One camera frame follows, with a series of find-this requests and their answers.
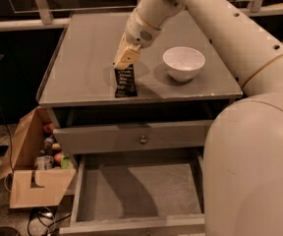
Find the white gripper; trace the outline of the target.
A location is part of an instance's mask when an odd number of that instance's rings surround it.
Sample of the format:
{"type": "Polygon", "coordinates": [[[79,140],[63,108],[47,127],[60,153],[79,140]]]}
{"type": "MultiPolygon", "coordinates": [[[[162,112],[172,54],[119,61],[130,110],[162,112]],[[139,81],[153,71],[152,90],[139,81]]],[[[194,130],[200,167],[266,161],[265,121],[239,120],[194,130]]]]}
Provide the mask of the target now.
{"type": "Polygon", "coordinates": [[[126,22],[125,34],[122,35],[113,66],[124,70],[137,61],[141,48],[148,48],[160,35],[159,29],[154,29],[145,23],[134,10],[126,22]]]}

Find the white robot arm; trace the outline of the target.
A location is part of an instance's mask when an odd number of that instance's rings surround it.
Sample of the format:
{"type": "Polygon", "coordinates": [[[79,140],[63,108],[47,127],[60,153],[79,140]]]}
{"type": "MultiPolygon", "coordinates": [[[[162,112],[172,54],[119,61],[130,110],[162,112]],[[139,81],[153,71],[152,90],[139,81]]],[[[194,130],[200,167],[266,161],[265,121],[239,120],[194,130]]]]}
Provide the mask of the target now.
{"type": "Polygon", "coordinates": [[[283,43],[227,0],[141,0],[114,63],[124,69],[186,9],[210,39],[245,98],[209,128],[203,152],[206,236],[283,236],[283,43]]]}

